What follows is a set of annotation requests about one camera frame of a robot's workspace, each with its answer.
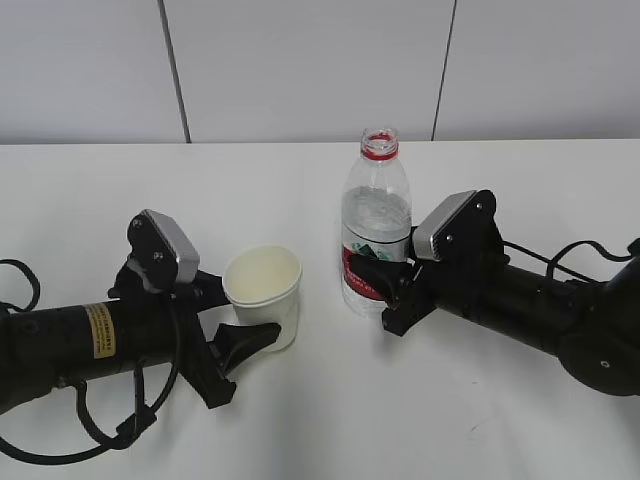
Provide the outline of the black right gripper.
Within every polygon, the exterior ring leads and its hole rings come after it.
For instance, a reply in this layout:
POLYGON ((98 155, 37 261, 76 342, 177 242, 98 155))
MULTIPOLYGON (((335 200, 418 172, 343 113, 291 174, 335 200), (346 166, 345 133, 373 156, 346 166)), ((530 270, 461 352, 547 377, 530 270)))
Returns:
POLYGON ((508 263, 494 216, 497 201, 488 189, 454 217, 438 239, 439 261, 416 258, 405 264, 353 254, 348 257, 348 285, 359 295, 392 304, 382 314, 384 330, 402 336, 440 308, 463 317, 476 303, 485 283, 508 263))

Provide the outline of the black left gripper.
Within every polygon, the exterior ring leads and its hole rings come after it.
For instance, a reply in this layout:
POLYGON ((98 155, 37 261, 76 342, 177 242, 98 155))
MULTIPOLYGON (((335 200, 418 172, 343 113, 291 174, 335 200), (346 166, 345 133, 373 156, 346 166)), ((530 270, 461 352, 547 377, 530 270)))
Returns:
POLYGON ((273 322, 249 326, 221 323, 212 344, 206 340, 198 313, 230 304, 223 288, 223 278, 198 270, 190 284, 153 291, 131 252, 116 275, 108 296, 149 317, 156 327, 161 321, 166 321, 169 356, 178 364, 179 373, 207 408, 228 404, 236 384, 226 376, 274 344, 280 335, 280 325, 273 322))

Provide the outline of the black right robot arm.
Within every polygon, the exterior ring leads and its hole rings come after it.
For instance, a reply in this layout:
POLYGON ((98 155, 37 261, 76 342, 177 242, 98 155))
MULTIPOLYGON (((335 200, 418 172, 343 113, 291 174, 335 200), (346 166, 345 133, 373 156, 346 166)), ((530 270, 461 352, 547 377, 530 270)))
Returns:
POLYGON ((589 241, 623 263, 608 281, 554 273, 571 243, 539 275, 511 265, 489 190, 448 196, 410 235, 409 258, 388 262, 355 254, 351 271, 382 298, 383 328, 403 336, 443 310, 557 358, 577 381, 613 396, 639 393, 639 243, 625 256, 589 241))

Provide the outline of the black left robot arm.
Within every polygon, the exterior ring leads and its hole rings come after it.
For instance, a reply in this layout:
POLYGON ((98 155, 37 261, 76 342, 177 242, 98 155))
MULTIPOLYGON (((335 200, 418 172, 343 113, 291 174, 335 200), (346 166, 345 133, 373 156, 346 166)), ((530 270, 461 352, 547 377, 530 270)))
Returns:
POLYGON ((127 229, 131 246, 101 303, 13 313, 1 320, 1 410, 55 388, 164 363, 173 364, 210 409, 229 403, 228 374, 274 344, 281 327, 219 324, 207 339, 199 313, 225 306, 219 276, 199 268, 175 220, 145 209, 127 229))

